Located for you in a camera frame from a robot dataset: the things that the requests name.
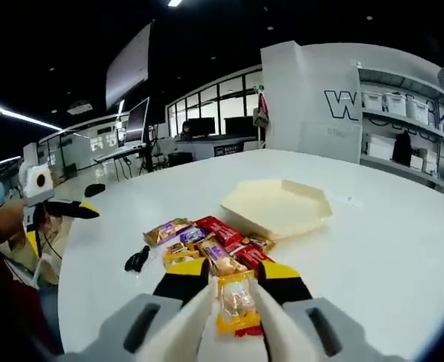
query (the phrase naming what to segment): person's hand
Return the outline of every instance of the person's hand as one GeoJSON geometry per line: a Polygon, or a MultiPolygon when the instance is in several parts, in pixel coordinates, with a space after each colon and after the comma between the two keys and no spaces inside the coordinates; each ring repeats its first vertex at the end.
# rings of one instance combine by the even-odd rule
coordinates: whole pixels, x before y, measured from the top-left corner
{"type": "Polygon", "coordinates": [[[0,207],[0,244],[16,233],[24,233],[23,212],[26,200],[9,200],[0,207]]]}

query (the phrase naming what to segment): storage shelf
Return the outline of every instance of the storage shelf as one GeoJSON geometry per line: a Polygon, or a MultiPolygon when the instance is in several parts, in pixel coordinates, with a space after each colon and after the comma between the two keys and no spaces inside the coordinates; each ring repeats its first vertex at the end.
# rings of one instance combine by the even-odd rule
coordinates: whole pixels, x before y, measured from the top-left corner
{"type": "Polygon", "coordinates": [[[397,115],[395,113],[389,113],[389,112],[382,112],[382,111],[376,111],[375,109],[369,109],[369,108],[363,108],[363,114],[377,117],[379,119],[384,119],[385,121],[396,121],[397,123],[401,124],[407,124],[409,126],[413,126],[414,128],[417,128],[418,130],[422,130],[425,133],[433,134],[434,136],[438,136],[444,139],[444,132],[441,130],[437,130],[434,127],[431,127],[430,125],[423,124],[420,121],[416,121],[415,119],[405,117],[403,115],[397,115]]]}
{"type": "Polygon", "coordinates": [[[404,166],[402,164],[397,164],[396,162],[392,162],[392,161],[384,160],[383,158],[372,157],[372,156],[368,156],[368,155],[364,155],[364,154],[362,154],[360,156],[360,160],[361,160],[361,163],[363,163],[365,161],[365,162],[372,163],[372,164],[380,164],[383,166],[391,167],[393,169],[405,172],[409,175],[416,176],[419,179],[424,179],[426,181],[430,181],[432,183],[435,183],[439,186],[444,187],[444,180],[437,178],[435,176],[428,175],[422,171],[414,170],[414,169],[404,166]]]}
{"type": "Polygon", "coordinates": [[[417,93],[432,100],[438,100],[444,97],[444,90],[442,88],[408,75],[380,69],[359,68],[359,77],[361,81],[404,89],[405,91],[417,93]]]}

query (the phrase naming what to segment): yellow candy wrapper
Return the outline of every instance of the yellow candy wrapper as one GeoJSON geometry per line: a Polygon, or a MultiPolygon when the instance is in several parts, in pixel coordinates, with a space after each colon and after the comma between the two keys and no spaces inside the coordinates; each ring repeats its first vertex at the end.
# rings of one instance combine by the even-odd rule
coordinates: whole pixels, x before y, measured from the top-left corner
{"type": "Polygon", "coordinates": [[[250,294],[253,270],[218,278],[218,300],[222,311],[216,318],[217,333],[233,333],[260,325],[260,315],[250,294]]]}
{"type": "Polygon", "coordinates": [[[181,234],[193,225],[188,219],[173,219],[145,233],[145,242],[155,247],[181,234]]]}
{"type": "Polygon", "coordinates": [[[172,265],[180,264],[181,262],[189,262],[200,257],[196,250],[182,251],[180,253],[166,253],[163,257],[163,264],[165,268],[172,265]]]}

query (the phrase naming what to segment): white round table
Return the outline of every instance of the white round table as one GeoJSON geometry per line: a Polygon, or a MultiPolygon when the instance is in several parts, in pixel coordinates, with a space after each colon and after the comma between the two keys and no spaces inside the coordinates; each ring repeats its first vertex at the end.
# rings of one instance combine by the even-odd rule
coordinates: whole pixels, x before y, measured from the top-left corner
{"type": "Polygon", "coordinates": [[[143,232],[175,217],[220,216],[220,201],[250,179],[323,189],[334,212],[326,227],[277,245],[273,260],[359,322],[381,353],[416,358],[430,347],[444,328],[444,195],[358,164],[258,150],[146,174],[89,199],[101,216],[73,223],[60,272],[65,351],[86,348],[109,315],[154,291],[161,250],[139,275],[124,271],[143,232]]]}

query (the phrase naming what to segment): beige hexagonal box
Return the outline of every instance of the beige hexagonal box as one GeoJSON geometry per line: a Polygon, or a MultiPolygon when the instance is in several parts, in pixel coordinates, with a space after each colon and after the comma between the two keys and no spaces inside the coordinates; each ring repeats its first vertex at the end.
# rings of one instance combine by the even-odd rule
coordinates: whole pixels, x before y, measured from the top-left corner
{"type": "Polygon", "coordinates": [[[323,190],[286,179],[239,183],[221,205],[230,225],[272,240],[303,235],[332,215],[323,190]]]}

